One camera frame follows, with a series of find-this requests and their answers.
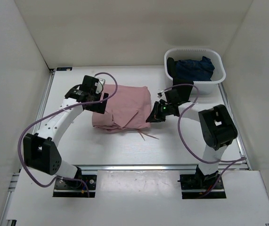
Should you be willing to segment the black trousers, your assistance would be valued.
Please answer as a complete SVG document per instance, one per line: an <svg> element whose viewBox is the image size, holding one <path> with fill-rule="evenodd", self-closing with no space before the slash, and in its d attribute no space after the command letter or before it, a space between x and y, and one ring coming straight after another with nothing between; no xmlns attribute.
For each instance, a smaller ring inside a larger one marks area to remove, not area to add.
<svg viewBox="0 0 269 226"><path fill-rule="evenodd" d="M186 60L175 61L172 57L167 59L167 72L172 78L173 86L180 84L191 84L193 85L192 63ZM178 86L173 87L178 94L178 99L181 103L188 102L192 86Z"/></svg>

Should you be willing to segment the blue label sticker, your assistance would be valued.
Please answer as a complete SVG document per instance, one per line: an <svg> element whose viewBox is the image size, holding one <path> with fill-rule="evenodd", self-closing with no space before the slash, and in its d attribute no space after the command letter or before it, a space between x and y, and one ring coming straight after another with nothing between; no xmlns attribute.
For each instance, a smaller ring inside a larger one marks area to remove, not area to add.
<svg viewBox="0 0 269 226"><path fill-rule="evenodd" d="M72 67L57 67L56 71L71 71Z"/></svg>

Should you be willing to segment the white plastic laundry basket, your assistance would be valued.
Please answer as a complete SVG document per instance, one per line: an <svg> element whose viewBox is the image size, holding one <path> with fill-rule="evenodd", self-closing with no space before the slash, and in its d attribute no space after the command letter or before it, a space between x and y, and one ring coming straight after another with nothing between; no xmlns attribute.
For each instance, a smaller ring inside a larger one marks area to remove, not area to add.
<svg viewBox="0 0 269 226"><path fill-rule="evenodd" d="M211 60L215 67L213 75L210 81L194 81L194 84L198 87L200 94L210 94L222 83L226 78L226 72L222 63L220 55L209 48L195 48L195 47L179 47L172 48L166 51L164 54L164 70L165 70L165 84L166 86L172 86L173 78L168 73L168 58L174 60L201 60L202 57L207 57Z"/></svg>

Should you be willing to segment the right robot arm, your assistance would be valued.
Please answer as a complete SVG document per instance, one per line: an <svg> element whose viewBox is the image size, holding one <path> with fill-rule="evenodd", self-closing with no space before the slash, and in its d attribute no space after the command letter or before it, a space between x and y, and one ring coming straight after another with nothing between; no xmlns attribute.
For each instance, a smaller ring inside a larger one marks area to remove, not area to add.
<svg viewBox="0 0 269 226"><path fill-rule="evenodd" d="M176 85L158 93L161 98L155 102L154 107L147 117L146 122L164 122L167 116L178 117L179 137L193 157L199 160L196 167L195 183L200 188L206 188L217 179L218 166L226 148L237 138L237 129L225 107L216 105L208 110L199 110L197 97L193 102L189 101L191 90L199 91L197 86L192 84ZM200 123L203 139L206 143L203 156L198 157L186 144L180 129L182 118L189 118Z"/></svg>

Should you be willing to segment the dark blue trousers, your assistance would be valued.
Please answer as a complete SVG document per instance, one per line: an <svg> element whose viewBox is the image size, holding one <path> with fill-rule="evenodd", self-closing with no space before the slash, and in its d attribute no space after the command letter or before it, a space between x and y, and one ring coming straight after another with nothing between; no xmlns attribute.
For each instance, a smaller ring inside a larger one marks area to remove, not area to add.
<svg viewBox="0 0 269 226"><path fill-rule="evenodd" d="M203 56L198 60L178 60L176 74L179 79L188 81L211 81L215 67L211 59Z"/></svg>

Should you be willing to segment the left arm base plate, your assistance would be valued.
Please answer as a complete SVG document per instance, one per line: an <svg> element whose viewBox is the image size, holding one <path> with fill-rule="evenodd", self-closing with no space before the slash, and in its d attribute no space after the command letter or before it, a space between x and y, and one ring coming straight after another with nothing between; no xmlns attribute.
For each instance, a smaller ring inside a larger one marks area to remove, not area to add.
<svg viewBox="0 0 269 226"><path fill-rule="evenodd" d="M71 181L57 179L53 189L53 197L60 198L94 198L96 195L97 174L86 173L78 169L76 179L81 181Z"/></svg>

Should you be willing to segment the pink trousers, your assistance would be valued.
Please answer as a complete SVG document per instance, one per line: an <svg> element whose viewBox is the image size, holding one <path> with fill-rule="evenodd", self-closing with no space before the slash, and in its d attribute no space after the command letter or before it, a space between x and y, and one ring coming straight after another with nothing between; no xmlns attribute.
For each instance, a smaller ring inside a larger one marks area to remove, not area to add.
<svg viewBox="0 0 269 226"><path fill-rule="evenodd" d="M151 107L151 94L146 86L119 85L115 95L108 99L105 113L93 113L92 126L108 133L135 130L141 137L155 138L143 131L150 128L146 119Z"/></svg>

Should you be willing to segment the white front cover board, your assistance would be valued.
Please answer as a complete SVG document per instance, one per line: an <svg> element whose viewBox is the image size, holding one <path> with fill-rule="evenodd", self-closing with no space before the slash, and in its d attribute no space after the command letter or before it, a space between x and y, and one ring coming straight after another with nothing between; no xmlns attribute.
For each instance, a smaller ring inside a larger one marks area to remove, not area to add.
<svg viewBox="0 0 269 226"><path fill-rule="evenodd" d="M257 171L228 171L225 199L181 197L177 171L100 171L93 198L53 197L21 172L8 211L30 225L264 225L269 199Z"/></svg>

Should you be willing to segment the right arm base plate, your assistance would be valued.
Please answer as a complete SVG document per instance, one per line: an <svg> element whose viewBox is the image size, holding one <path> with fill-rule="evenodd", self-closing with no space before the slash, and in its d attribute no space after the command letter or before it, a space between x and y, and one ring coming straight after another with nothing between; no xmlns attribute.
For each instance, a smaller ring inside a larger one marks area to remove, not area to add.
<svg viewBox="0 0 269 226"><path fill-rule="evenodd" d="M195 174L180 174L178 182L180 182L183 200L226 199L227 197L218 171L208 176L197 171Z"/></svg>

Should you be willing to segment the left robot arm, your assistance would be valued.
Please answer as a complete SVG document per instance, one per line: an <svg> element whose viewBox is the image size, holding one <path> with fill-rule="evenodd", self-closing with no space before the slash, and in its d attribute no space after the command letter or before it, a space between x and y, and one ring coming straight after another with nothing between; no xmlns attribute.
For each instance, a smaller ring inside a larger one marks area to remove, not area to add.
<svg viewBox="0 0 269 226"><path fill-rule="evenodd" d="M59 108L59 113L41 125L34 134L26 134L23 139L24 164L27 167L66 178L71 188L82 184L79 169L62 160L57 146L72 124L84 110L104 113L109 94L103 92L105 80L84 76L82 84L72 87L66 94Z"/></svg>

